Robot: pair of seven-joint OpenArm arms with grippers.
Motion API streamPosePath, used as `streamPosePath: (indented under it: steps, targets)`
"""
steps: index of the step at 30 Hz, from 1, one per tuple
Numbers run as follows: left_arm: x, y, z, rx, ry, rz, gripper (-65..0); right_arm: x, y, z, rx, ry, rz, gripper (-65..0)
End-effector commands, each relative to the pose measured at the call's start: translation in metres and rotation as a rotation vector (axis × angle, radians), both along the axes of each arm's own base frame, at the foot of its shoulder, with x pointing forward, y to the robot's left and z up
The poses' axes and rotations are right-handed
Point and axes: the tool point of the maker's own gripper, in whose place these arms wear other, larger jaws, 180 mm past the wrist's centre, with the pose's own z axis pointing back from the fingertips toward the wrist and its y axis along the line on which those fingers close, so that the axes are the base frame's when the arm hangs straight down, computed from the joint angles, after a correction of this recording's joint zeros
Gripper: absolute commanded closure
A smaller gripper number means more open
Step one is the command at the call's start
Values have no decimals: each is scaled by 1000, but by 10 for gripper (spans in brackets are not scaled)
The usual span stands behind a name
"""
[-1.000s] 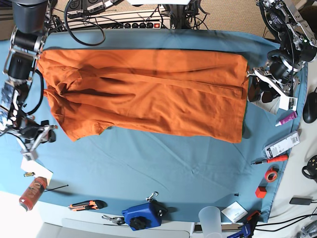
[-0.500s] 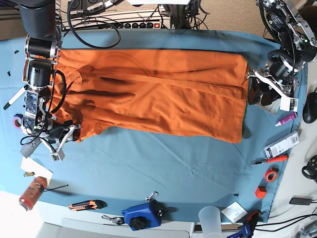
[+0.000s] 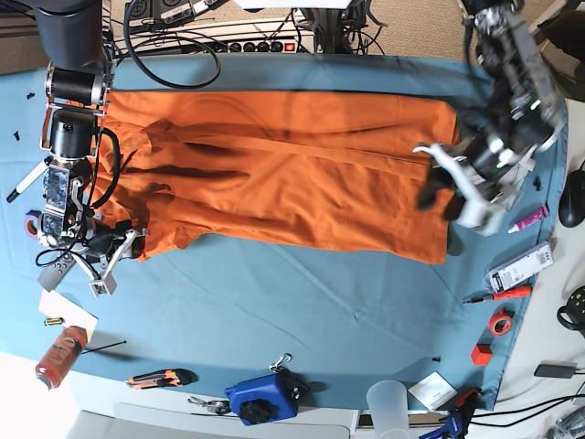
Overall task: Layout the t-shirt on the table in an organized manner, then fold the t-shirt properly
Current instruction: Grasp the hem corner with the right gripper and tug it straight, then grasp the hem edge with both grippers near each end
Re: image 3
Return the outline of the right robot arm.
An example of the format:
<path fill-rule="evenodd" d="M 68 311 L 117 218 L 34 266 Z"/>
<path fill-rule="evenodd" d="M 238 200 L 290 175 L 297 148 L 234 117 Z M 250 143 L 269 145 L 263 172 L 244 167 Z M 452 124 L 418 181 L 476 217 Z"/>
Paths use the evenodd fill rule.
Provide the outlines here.
<path fill-rule="evenodd" d="M 129 220 L 108 226 L 98 212 L 122 170 L 118 137 L 103 125 L 114 76 L 110 8 L 104 1 L 36 1 L 33 10 L 49 57 L 40 140 L 48 152 L 40 165 L 45 207 L 37 236 L 55 256 L 36 262 L 43 270 L 38 281 L 54 290 L 77 264 L 95 296 L 111 295 L 116 263 L 141 254 L 146 231 Z"/>

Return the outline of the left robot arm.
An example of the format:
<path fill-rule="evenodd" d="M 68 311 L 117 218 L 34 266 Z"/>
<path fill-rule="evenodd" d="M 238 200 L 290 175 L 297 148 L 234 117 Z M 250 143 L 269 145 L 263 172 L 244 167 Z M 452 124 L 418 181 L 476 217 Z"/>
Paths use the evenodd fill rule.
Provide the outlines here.
<path fill-rule="evenodd" d="M 495 234 L 521 197 L 511 172 L 530 172 L 534 155 L 547 151 L 566 122 L 560 96 L 520 12 L 521 1 L 462 1 L 463 54 L 475 57 L 492 79 L 485 89 L 467 67 L 481 102 L 460 113 L 470 135 L 457 145 L 420 143 L 431 157 L 417 208 L 453 192 L 443 217 L 483 236 Z"/>

